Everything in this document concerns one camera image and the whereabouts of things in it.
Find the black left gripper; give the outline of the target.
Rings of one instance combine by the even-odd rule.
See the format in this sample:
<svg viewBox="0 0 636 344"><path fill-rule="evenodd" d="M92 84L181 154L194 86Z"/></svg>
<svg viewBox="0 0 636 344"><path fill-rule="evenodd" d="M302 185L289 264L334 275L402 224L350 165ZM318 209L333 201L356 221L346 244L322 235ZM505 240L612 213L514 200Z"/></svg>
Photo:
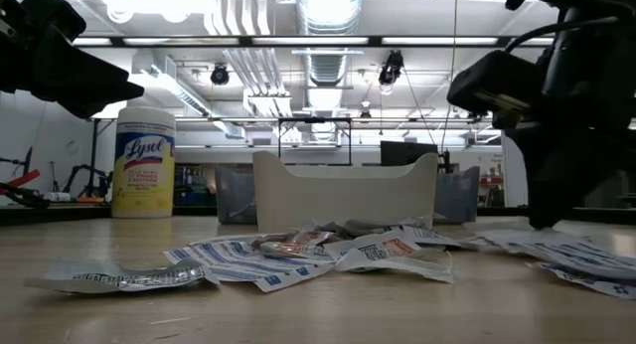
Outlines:
<svg viewBox="0 0 636 344"><path fill-rule="evenodd" d="M66 0L0 0L0 91L29 87L35 97L78 118L144 95L143 86L128 80L129 72L69 42L85 28ZM63 38L46 42L51 35Z"/></svg>

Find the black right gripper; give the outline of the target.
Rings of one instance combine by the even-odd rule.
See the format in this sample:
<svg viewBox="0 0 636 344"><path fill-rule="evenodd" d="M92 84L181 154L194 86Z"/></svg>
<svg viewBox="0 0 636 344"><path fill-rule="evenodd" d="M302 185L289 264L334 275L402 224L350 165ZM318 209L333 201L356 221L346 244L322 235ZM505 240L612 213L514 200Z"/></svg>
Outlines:
<svg viewBox="0 0 636 344"><path fill-rule="evenodd" d="M550 228L620 170L636 171L636 6L601 5L559 10L555 23L529 31L505 48L512 52L545 34L554 39L536 65L544 76L542 102L515 115L496 113L496 127L524 120L570 121L584 127L540 129L525 136L506 130L521 150L528 201L520 224Z"/></svg>

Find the blue striped white packet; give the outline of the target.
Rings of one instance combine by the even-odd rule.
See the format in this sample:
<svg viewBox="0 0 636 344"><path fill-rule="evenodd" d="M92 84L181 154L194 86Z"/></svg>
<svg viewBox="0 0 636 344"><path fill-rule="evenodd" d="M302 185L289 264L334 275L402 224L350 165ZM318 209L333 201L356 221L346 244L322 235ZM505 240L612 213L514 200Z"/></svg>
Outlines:
<svg viewBox="0 0 636 344"><path fill-rule="evenodd" d="M588 289L627 300L636 300L636 280L614 279L568 269L547 262L528 263L533 269L546 270L557 278Z"/></svg>
<svg viewBox="0 0 636 344"><path fill-rule="evenodd" d="M279 258L264 255L244 241L207 242L163 253L172 263L193 258L206 265L221 282L251 282L273 292L330 271L330 260Z"/></svg>
<svg viewBox="0 0 636 344"><path fill-rule="evenodd" d="M511 253L522 253L596 276L636 280L636 258L619 256L556 231L486 230L475 235Z"/></svg>

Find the red printed white packet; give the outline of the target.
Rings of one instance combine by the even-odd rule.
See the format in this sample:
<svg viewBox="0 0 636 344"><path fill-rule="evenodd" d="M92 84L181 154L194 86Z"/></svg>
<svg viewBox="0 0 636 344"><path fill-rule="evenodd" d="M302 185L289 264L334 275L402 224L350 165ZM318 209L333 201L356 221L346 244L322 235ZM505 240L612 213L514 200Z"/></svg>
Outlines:
<svg viewBox="0 0 636 344"><path fill-rule="evenodd" d="M399 231L329 243L325 252L338 271L400 270L453 283L452 256L440 248L423 248Z"/></svg>
<svg viewBox="0 0 636 344"><path fill-rule="evenodd" d="M252 246L264 255L272 257L327 260L331 257L324 250L323 244L332 236L331 232L301 230L267 235L256 240Z"/></svg>

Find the silver foil packet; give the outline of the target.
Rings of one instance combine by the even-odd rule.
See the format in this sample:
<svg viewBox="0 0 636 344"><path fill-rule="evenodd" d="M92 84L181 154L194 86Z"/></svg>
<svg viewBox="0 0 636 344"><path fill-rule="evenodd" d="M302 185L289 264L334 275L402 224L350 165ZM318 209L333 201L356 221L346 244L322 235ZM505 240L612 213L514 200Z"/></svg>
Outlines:
<svg viewBox="0 0 636 344"><path fill-rule="evenodd" d="M206 281L219 284L212 270L193 258L167 267L130 269L108 261L54 262L41 277L28 277L24 284L65 293L107 294L177 288Z"/></svg>

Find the white plastic bin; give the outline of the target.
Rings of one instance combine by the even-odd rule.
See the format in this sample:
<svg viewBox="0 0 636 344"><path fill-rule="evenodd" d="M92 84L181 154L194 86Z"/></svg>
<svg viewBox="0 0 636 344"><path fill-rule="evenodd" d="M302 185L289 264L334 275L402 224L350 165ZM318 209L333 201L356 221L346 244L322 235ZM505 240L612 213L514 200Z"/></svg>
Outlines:
<svg viewBox="0 0 636 344"><path fill-rule="evenodd" d="M422 218L432 227L437 156L390 167L287 166L275 155L252 154L257 226L282 232L314 220L394 224Z"/></svg>

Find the white square column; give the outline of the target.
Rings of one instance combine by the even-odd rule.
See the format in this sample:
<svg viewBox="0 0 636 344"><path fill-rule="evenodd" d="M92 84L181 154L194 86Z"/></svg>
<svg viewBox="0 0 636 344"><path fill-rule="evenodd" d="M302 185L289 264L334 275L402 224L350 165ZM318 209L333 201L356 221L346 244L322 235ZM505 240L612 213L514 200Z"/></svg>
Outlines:
<svg viewBox="0 0 636 344"><path fill-rule="evenodd" d="M505 205L510 208L526 206L529 203L528 183L523 154L507 135L502 136L502 152Z"/></svg>

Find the yellow Lysol wipes canister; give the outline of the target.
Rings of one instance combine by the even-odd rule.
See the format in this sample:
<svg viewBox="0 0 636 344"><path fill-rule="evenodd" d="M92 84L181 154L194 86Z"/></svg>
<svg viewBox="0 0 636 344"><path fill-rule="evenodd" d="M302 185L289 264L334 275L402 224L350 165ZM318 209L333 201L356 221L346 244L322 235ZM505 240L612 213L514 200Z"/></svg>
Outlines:
<svg viewBox="0 0 636 344"><path fill-rule="evenodd" d="M111 216L166 218L173 214L175 116L128 106L117 117Z"/></svg>

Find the black ceiling spotlight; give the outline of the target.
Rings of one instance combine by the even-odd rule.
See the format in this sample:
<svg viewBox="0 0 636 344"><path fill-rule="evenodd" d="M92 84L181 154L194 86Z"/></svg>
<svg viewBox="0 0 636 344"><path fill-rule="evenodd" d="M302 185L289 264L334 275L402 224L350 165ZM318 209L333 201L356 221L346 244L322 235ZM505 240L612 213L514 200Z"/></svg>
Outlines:
<svg viewBox="0 0 636 344"><path fill-rule="evenodd" d="M215 86L225 86L230 80L230 74L226 64L215 65L210 80Z"/></svg>

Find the black computer monitor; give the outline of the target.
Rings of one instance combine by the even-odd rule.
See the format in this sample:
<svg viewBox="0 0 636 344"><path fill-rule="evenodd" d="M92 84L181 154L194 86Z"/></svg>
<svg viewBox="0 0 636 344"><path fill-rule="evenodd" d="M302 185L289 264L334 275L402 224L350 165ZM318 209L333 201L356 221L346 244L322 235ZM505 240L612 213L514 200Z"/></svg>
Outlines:
<svg viewBox="0 0 636 344"><path fill-rule="evenodd" d="M416 142L395 142L382 141L381 165L382 166L404 166L414 163L424 154L438 153L438 147L434 144Z"/></svg>

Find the blue storage shelf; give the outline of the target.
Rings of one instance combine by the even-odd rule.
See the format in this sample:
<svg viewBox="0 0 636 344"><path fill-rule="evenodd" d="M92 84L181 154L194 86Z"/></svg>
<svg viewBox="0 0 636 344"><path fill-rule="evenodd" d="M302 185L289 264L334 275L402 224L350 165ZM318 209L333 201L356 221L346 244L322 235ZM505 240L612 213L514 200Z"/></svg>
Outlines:
<svg viewBox="0 0 636 344"><path fill-rule="evenodd" d="M217 207L215 168L212 165L177 164L174 205L181 207Z"/></svg>

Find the red handled tool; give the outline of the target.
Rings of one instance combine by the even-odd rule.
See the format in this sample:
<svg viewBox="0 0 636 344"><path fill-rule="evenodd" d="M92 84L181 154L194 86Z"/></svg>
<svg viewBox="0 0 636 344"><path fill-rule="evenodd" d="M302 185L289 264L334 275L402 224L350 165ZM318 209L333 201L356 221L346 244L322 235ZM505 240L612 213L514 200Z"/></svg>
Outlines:
<svg viewBox="0 0 636 344"><path fill-rule="evenodd" d="M23 176L9 181L0 182L0 196L5 196L13 202L32 209L47 209L51 202L45 200L36 190L23 188L23 185L37 179L40 176L38 170L32 170Z"/></svg>

